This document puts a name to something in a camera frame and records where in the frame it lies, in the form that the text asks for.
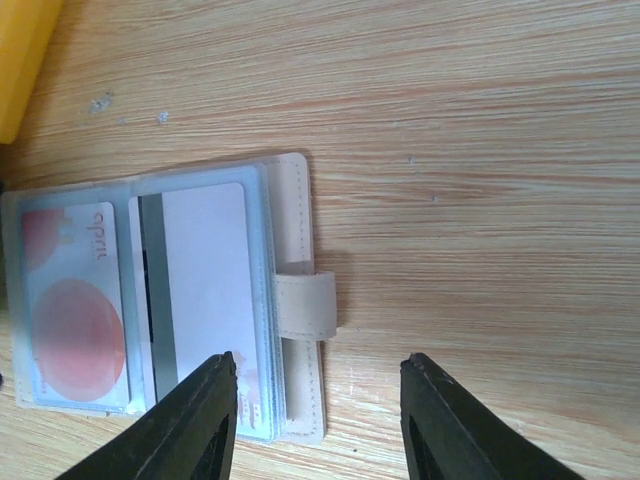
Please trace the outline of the red white card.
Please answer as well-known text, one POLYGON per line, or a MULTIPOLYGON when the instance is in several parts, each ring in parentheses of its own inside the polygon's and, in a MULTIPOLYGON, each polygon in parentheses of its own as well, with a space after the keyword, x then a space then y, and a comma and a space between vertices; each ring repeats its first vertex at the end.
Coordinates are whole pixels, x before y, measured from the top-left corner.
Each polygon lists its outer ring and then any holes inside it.
POLYGON ((131 394, 113 205, 26 212, 21 227, 36 403, 124 410, 131 394))

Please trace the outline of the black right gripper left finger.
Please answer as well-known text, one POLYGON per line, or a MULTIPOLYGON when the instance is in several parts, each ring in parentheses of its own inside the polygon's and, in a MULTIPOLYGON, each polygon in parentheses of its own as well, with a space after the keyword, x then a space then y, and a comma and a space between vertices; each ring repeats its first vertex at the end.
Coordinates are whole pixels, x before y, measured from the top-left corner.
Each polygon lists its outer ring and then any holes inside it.
POLYGON ((61 479, 228 479, 237 425, 236 365, 213 355, 151 410, 61 479))

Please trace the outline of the yellow bin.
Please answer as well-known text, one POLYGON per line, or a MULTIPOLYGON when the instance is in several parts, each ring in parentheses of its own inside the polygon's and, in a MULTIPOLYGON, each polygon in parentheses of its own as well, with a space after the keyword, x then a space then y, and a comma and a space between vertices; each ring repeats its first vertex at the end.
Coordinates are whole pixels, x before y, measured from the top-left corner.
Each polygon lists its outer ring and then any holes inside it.
POLYGON ((62 0, 1 1, 2 144, 18 134, 62 5, 62 0))

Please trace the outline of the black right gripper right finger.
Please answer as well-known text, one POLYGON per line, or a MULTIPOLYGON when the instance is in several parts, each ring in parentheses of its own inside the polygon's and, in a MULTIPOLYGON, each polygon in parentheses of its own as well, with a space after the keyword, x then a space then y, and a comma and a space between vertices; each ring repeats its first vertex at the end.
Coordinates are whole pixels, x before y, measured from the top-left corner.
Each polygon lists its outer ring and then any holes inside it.
POLYGON ((573 479, 423 353, 401 363, 401 427, 411 479, 573 479))

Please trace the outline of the beige card holder wallet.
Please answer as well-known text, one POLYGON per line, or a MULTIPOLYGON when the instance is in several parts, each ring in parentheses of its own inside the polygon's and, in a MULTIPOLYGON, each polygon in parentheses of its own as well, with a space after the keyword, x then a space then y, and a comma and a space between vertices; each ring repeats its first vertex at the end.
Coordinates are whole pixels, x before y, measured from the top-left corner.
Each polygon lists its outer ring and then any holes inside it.
POLYGON ((139 417, 231 353, 237 433, 321 442, 336 280, 299 153, 5 193, 15 398, 139 417))

